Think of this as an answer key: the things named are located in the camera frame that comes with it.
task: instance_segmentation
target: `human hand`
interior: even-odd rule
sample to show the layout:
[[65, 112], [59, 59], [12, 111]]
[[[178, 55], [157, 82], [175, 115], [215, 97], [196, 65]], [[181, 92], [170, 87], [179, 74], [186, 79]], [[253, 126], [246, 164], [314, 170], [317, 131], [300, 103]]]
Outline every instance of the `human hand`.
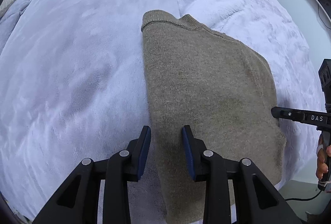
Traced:
[[[322, 137], [320, 136], [318, 144], [322, 144]], [[323, 151], [323, 149], [320, 149], [317, 153], [317, 170], [316, 170], [316, 176], [319, 180], [322, 179], [323, 174], [328, 172], [328, 166], [325, 164], [325, 161], [327, 157], [331, 157], [331, 146], [328, 146], [326, 148], [326, 154]]]

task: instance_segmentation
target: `black cable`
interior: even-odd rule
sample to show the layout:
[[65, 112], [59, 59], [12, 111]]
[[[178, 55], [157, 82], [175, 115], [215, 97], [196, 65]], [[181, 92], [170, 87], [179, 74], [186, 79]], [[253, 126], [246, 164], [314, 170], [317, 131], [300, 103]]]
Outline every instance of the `black cable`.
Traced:
[[320, 14], [319, 14], [319, 4], [317, 4], [317, 11], [318, 11], [318, 16], [319, 16], [319, 18], [321, 19], [322, 23], [325, 25], [325, 27], [326, 27], [326, 28], [328, 28], [328, 29], [330, 29], [330, 30], [331, 30], [331, 28], [330, 28], [330, 27], [327, 27], [327, 26], [326, 26], [326, 24], [323, 22], [323, 20], [322, 20], [322, 18], [321, 18], [321, 16], [320, 16]]
[[309, 199], [290, 198], [290, 199], [285, 199], [285, 201], [311, 201], [311, 200], [315, 199], [318, 195], [320, 195], [321, 192], [322, 192], [322, 191], [320, 191], [320, 192], [317, 193], [314, 197], [309, 198]]

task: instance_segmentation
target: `blue gripper pad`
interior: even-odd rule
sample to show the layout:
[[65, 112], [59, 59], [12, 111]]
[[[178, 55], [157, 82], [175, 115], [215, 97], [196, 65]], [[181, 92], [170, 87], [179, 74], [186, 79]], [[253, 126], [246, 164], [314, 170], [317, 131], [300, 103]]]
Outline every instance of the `blue gripper pad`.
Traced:
[[185, 130], [185, 127], [182, 128], [182, 138], [183, 138], [183, 145], [184, 145], [184, 150], [185, 150], [185, 156], [186, 156], [186, 164], [187, 164], [187, 169], [188, 172], [193, 180], [196, 178], [196, 173], [194, 169], [194, 159], [193, 159], [193, 154], [190, 146], [190, 142]]
[[143, 135], [143, 133], [145, 133], [145, 137], [144, 137], [143, 144], [142, 144], [142, 147], [141, 147], [141, 151], [140, 151], [140, 154], [139, 154], [139, 157], [138, 157], [138, 171], [137, 171], [138, 180], [140, 180], [141, 176], [144, 174], [147, 155], [148, 155], [148, 151], [149, 151], [149, 146], [151, 144], [151, 129], [150, 129], [150, 127], [144, 126], [140, 135]]

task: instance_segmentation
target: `bed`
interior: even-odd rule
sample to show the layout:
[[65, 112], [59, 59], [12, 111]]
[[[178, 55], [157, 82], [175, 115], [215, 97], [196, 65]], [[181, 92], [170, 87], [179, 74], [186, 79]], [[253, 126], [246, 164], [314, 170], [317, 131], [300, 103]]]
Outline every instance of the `bed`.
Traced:
[[[83, 158], [110, 157], [149, 124], [140, 27], [153, 9], [190, 14], [261, 54], [278, 106], [324, 111], [308, 45], [276, 0], [16, 0], [0, 21], [0, 191], [22, 215], [34, 219]], [[313, 126], [280, 125], [277, 187], [319, 137]], [[128, 188], [133, 223], [165, 223], [153, 145]]]

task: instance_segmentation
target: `knit fabric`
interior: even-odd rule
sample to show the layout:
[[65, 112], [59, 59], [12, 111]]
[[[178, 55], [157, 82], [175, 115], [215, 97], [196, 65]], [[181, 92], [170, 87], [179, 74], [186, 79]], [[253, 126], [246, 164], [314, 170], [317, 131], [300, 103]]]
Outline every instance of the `knit fabric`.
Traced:
[[236, 161], [248, 157], [278, 183], [285, 138], [270, 112], [276, 91], [266, 60], [190, 15], [176, 19], [149, 11], [141, 30], [167, 223], [203, 218], [205, 183], [194, 183], [188, 175], [181, 138], [186, 124], [208, 149]]

